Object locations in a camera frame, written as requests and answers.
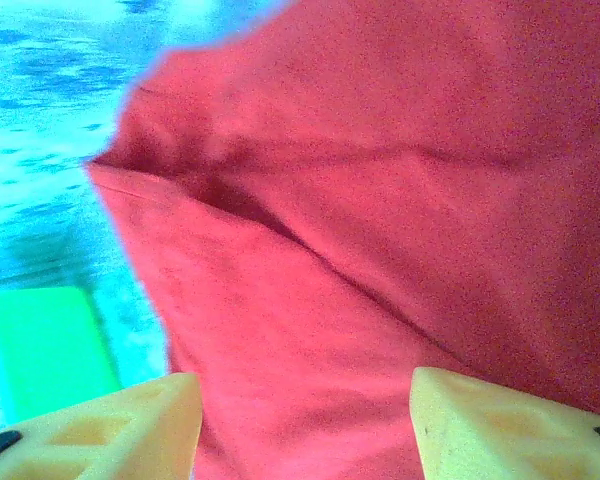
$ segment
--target blue patterned surface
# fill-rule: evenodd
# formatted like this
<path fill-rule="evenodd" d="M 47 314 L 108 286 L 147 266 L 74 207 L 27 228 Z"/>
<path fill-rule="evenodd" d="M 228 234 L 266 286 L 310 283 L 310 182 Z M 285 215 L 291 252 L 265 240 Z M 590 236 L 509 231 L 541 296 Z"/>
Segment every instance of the blue patterned surface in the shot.
<path fill-rule="evenodd" d="M 164 332 L 80 167 L 160 49 L 216 42 L 281 3 L 0 1 L 0 288 L 87 289 L 124 385 L 166 372 Z"/>

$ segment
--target red fabric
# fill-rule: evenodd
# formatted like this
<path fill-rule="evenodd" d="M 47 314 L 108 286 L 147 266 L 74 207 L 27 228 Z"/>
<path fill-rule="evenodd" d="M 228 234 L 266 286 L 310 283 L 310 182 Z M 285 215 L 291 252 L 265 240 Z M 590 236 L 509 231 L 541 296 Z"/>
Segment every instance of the red fabric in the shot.
<path fill-rule="evenodd" d="M 308 0 L 90 166 L 200 374 L 200 479 L 422 478 L 439 366 L 600 413 L 600 0 Z"/>

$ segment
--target green plastic block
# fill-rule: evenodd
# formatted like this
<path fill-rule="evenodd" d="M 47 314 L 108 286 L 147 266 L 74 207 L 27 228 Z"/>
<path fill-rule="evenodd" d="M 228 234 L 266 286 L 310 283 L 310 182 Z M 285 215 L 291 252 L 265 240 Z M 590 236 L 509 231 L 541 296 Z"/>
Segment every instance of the green plastic block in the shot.
<path fill-rule="evenodd" d="M 0 384 L 9 423 L 120 390 L 84 291 L 0 291 Z"/>

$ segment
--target red cloth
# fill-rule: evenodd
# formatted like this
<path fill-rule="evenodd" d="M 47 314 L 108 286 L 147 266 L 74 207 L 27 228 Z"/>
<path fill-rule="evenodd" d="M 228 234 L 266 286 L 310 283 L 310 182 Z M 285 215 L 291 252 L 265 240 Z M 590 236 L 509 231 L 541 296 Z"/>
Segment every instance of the red cloth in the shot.
<path fill-rule="evenodd" d="M 90 167 L 200 479 L 422 478 L 438 366 L 600 413 L 600 0 L 308 0 L 167 55 Z"/>

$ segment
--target yellow plastic piece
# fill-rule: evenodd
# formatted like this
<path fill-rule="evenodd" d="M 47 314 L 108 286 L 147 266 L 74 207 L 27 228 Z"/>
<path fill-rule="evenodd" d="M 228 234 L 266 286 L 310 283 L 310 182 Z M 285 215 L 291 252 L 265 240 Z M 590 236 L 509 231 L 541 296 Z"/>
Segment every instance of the yellow plastic piece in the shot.
<path fill-rule="evenodd" d="M 169 375 L 9 427 L 0 480 L 186 480 L 201 420 L 196 376 Z"/>
<path fill-rule="evenodd" d="M 600 480 L 600 416 L 418 368 L 411 420 L 426 480 Z"/>

